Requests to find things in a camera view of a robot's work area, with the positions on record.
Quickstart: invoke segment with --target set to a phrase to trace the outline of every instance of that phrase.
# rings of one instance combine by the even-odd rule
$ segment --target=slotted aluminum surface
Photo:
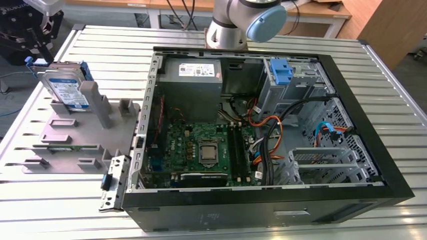
[[[72,31],[56,59],[88,62],[100,93],[113,102],[141,103],[153,46],[204,47],[204,34],[108,26]],[[425,116],[384,69],[368,46],[354,40],[274,37],[248,42],[252,51],[316,53],[333,57],[346,83],[380,135],[415,198],[383,207],[340,224],[281,228],[225,229],[144,233],[126,213],[98,213],[100,180],[96,174],[22,174],[17,165],[33,155],[25,148],[52,113],[50,96],[37,85],[0,143],[0,230],[18,239],[292,239],[358,240],[427,238],[427,128]]]

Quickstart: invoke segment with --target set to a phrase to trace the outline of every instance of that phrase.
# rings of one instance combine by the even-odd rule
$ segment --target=wooden desk
[[[177,15],[186,16],[181,0],[169,0]],[[173,12],[165,0],[65,0],[65,9],[96,12],[120,12],[148,14],[150,28],[160,28],[160,15],[172,15]],[[192,1],[185,0],[186,7],[192,7]],[[193,16],[212,17],[214,0],[197,0]],[[298,6],[298,22],[328,24],[325,38],[334,38],[341,26],[350,14],[344,7],[336,12],[328,9],[328,4],[309,2]],[[296,8],[288,11],[288,22],[296,20]]]

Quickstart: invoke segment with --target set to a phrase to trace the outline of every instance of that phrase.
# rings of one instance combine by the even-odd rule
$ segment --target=white robotic arm
[[[64,6],[64,0],[22,0],[32,6],[42,15],[53,16]]]
[[[286,21],[281,0],[214,0],[213,18],[205,33],[212,49],[240,50],[246,38],[266,42]]]

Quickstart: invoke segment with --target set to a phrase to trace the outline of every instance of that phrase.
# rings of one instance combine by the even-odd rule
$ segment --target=power supply label
[[[181,63],[178,65],[180,77],[214,77],[213,64]]]

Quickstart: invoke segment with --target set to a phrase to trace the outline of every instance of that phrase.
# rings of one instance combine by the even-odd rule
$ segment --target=blue hard drive label
[[[78,91],[78,82],[74,79],[49,78],[52,89],[61,102],[70,108],[85,109],[89,107],[85,96]]]

